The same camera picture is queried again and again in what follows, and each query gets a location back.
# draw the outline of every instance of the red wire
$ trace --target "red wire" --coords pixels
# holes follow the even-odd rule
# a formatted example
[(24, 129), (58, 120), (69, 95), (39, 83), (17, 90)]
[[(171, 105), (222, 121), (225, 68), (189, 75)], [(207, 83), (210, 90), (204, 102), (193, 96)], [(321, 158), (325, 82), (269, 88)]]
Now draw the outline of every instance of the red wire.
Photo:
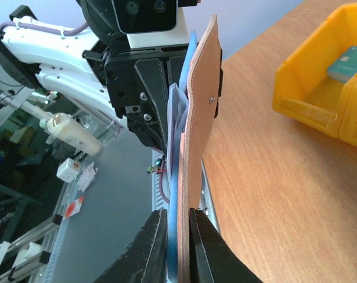
[[(163, 168), (165, 165), (165, 162), (164, 160), (161, 162), (161, 168)], [(159, 191), (160, 191), (160, 195), (162, 197), (162, 199), (167, 203), (167, 204), (170, 204), (170, 200), (166, 197), (165, 195), (165, 192), (164, 192), (164, 188), (163, 188), (163, 184), (162, 184), (162, 181), (163, 181), (163, 176), (164, 176), (164, 173), (166, 172), (166, 170), (161, 170), (161, 173), (159, 173), (160, 175), (160, 179), (159, 179)]]

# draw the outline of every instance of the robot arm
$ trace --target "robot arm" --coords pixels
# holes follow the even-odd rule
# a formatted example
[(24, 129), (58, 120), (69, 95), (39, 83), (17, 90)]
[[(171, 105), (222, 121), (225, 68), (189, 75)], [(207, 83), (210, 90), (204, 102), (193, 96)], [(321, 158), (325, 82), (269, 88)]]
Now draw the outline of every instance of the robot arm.
[(189, 42), (181, 7), (197, 2), (81, 0), (91, 29), (45, 24), (20, 6), (0, 26), (0, 64), (21, 84), (58, 91), (166, 152), (169, 86)]

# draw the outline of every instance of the blue fabric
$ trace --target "blue fabric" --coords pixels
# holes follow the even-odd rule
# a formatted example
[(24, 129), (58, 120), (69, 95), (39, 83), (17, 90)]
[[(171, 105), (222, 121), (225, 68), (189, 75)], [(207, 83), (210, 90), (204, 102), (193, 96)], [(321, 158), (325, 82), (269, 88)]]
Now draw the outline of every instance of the blue fabric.
[(179, 89), (182, 90), (184, 93), (186, 92), (187, 89), (188, 77), (190, 72), (190, 63), (192, 57), (195, 54), (195, 50), (196, 50), (196, 34), (195, 31), (192, 31), (190, 35), (190, 43), (189, 43), (188, 51), (186, 53), (185, 61), (182, 66), (181, 76), (179, 77)]
[(176, 283), (178, 278), (178, 254), (177, 254), (177, 210), (178, 210), (178, 173), (179, 173), (179, 147), (181, 134), (185, 131), (188, 115), (189, 101), (185, 94), (190, 71), (190, 63), (196, 50), (196, 35), (191, 33), (191, 39), (186, 53), (177, 84), (171, 85), (168, 100), (168, 154), (167, 170), (171, 199), (168, 215), (168, 243), (166, 248), (166, 265), (168, 278)]

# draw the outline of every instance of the wooden tabletop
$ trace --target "wooden tabletop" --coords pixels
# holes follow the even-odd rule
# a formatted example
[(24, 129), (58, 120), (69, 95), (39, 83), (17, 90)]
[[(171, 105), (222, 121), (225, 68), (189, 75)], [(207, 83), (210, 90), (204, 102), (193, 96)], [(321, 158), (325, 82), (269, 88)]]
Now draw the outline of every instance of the wooden tabletop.
[(306, 0), (223, 63), (204, 159), (222, 236), (264, 282), (357, 282), (357, 148), (271, 109), (277, 67), (348, 2)]

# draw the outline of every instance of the cable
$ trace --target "cable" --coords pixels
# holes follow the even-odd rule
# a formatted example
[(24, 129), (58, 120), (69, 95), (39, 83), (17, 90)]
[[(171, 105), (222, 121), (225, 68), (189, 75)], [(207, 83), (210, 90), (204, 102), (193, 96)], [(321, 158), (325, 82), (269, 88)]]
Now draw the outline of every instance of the cable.
[[(16, 26), (15, 22), (12, 22), (12, 21), (3, 22), (0, 25), (0, 30), (2, 31), (6, 27), (15, 27), (15, 26)], [(62, 32), (59, 29), (42, 27), (40, 25), (26, 24), (24, 22), (19, 22), (18, 26), (20, 28), (33, 29), (35, 31), (47, 32), (49, 34), (56, 34), (56, 35), (61, 35), (62, 34)], [(84, 22), (83, 24), (81, 24), (77, 28), (74, 28), (74, 29), (71, 29), (71, 30), (68, 30), (68, 31), (64, 31), (63, 35), (65, 37), (72, 37), (74, 35), (77, 35), (77, 34), (81, 33), (82, 31), (84, 31), (87, 27), (89, 27), (89, 25), (86, 22)]]
[(1, 103), (4, 99), (6, 99), (6, 98), (8, 98), (8, 97), (12, 97), (12, 96), (14, 96), (14, 95), (3, 97), (2, 99), (0, 99), (0, 103)]
[(7, 84), (7, 83), (3, 82), (2, 80), (0, 80), (0, 83), (5, 84), (5, 85), (7, 85), (8, 87), (22, 87), (22, 86), (23, 86), (22, 84), (20, 84), (20, 85)]
[[(165, 165), (165, 162), (164, 162), (164, 160), (162, 160), (162, 163), (161, 163), (161, 169), (163, 169), (163, 167), (164, 167), (164, 165)], [(162, 199), (167, 203), (167, 204), (170, 204), (170, 200), (166, 197), (166, 195), (165, 195), (165, 192), (164, 192), (164, 188), (163, 188), (163, 176), (164, 176), (164, 172), (162, 172), (162, 173), (158, 173), (159, 175), (160, 175), (160, 179), (159, 179), (159, 191), (160, 191), (160, 195), (161, 195), (161, 197), (162, 197)]]

